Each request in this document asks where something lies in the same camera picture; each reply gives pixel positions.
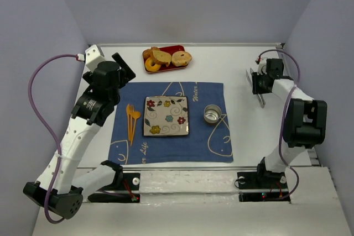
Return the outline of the metal tongs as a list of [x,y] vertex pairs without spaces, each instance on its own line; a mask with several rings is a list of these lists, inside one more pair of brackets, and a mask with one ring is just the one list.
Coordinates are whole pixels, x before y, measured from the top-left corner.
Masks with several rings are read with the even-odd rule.
[[[249,70],[246,70],[246,78],[247,78],[247,81],[248,81],[251,88],[253,88],[252,75],[251,75],[252,73],[254,73],[252,68],[250,68]],[[259,102],[260,107],[264,108],[266,105],[264,97],[262,95],[256,94],[256,98]]]

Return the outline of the pale speckled bagel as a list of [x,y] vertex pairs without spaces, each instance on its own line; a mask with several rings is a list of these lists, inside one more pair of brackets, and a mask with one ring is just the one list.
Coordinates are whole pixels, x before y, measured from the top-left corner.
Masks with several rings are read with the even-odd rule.
[[186,51],[177,51],[171,56],[171,62],[176,67],[187,66],[191,60],[191,54]]

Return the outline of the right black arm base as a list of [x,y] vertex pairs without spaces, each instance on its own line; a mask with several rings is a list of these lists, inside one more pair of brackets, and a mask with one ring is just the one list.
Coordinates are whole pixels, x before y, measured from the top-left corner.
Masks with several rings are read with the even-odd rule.
[[238,172],[234,186],[240,202],[290,202],[286,179],[260,178],[255,171]]

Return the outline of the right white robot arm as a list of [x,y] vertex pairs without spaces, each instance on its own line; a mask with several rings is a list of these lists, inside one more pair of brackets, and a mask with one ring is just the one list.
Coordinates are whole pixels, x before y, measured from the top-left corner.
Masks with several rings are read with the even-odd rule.
[[286,167],[306,149],[323,143],[327,103],[305,94],[295,81],[283,75],[281,59],[260,59],[251,72],[252,93],[272,93],[284,101],[277,147],[257,165],[257,179],[280,181]]

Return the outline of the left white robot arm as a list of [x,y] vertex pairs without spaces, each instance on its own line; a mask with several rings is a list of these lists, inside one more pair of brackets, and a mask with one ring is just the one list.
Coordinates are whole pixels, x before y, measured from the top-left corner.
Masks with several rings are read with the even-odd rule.
[[51,224],[71,219],[84,199],[104,187],[119,186],[123,179],[122,166],[108,160],[84,176],[74,176],[89,144],[119,104],[120,89],[136,77],[119,53],[113,54],[111,61],[92,52],[87,52],[84,59],[89,71],[82,78],[88,88],[75,103],[62,139],[56,136],[34,104],[33,77],[28,84],[30,105],[54,138],[56,152],[37,180],[25,184],[23,193],[43,207],[45,218]]

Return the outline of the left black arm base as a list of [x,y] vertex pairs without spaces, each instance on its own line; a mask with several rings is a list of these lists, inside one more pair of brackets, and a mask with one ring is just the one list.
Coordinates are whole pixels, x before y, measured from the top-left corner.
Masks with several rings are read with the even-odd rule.
[[124,172],[121,181],[105,186],[88,196],[90,203],[139,203],[140,173]]

